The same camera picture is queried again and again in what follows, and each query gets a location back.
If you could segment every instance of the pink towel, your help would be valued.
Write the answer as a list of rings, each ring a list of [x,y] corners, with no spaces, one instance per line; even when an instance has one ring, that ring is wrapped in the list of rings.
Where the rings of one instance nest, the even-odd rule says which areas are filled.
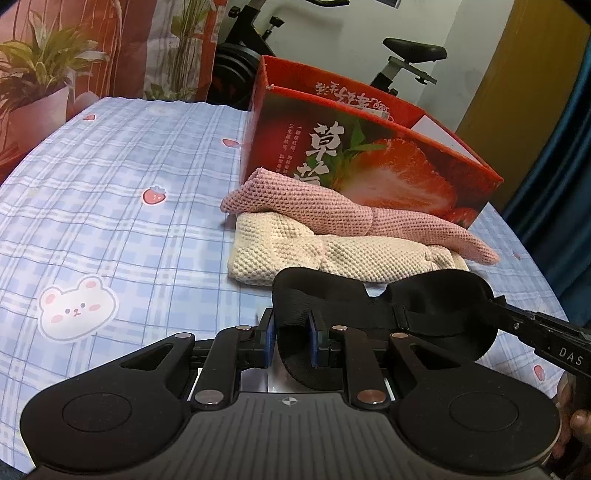
[[[353,203],[340,193],[256,169],[237,190],[222,200],[225,213],[274,211],[308,226],[318,235],[380,235],[441,245],[467,260],[492,265],[499,255],[455,223],[428,213],[372,208]]]

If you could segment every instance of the strawberry image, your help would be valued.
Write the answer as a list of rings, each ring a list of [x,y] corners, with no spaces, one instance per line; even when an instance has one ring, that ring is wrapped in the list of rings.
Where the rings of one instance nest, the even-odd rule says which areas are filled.
[[[536,365],[534,367],[534,373],[535,376],[538,377],[538,380],[540,380],[541,382],[543,382],[546,379],[546,372],[544,372],[544,369],[541,365]]]
[[[413,142],[382,138],[356,154],[333,188],[360,205],[443,215],[457,201],[456,189]]]
[[[166,199],[166,191],[156,186],[145,189],[142,194],[142,200],[146,205],[157,205]]]
[[[443,219],[451,223],[456,223],[464,228],[468,228],[472,222],[476,220],[477,216],[477,211],[467,207],[459,207],[453,209],[451,212],[447,212],[443,215]]]
[[[230,138],[222,138],[222,143],[230,148],[238,148],[240,146],[240,142],[236,140],[232,140]]]

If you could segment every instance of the black fabric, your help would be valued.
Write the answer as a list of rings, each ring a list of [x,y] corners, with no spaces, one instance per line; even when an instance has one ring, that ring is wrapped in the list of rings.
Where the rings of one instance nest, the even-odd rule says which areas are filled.
[[[346,325],[387,341],[405,331],[474,361],[491,347],[497,329],[479,321],[478,307],[494,298],[485,280],[462,270],[439,270],[389,284],[370,297],[358,280],[308,268],[280,271],[273,282],[277,347],[287,371],[315,390],[342,388],[338,369],[314,369],[308,314],[318,310],[327,328]]]

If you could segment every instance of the cream towel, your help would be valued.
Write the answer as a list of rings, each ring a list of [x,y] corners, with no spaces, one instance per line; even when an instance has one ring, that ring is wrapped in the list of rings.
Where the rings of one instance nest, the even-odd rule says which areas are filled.
[[[468,270],[460,255],[439,245],[387,236],[315,235],[306,225],[276,212],[238,215],[228,274],[251,285],[271,285],[287,267],[374,283],[444,268]]]

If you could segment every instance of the bed sheet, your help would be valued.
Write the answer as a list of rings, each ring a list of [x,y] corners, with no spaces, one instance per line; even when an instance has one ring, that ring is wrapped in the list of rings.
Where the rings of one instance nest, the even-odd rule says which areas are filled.
[[[205,103],[102,99],[0,187],[1,460],[33,467],[18,423],[43,388],[175,332],[202,339],[254,325],[271,305],[268,288],[238,284],[226,270],[233,218],[219,203],[238,185],[244,120]],[[564,318],[491,206],[472,230],[502,257],[470,263],[495,293]],[[60,325],[77,310],[85,321],[71,338]],[[548,395],[561,373],[506,333],[480,362]]]

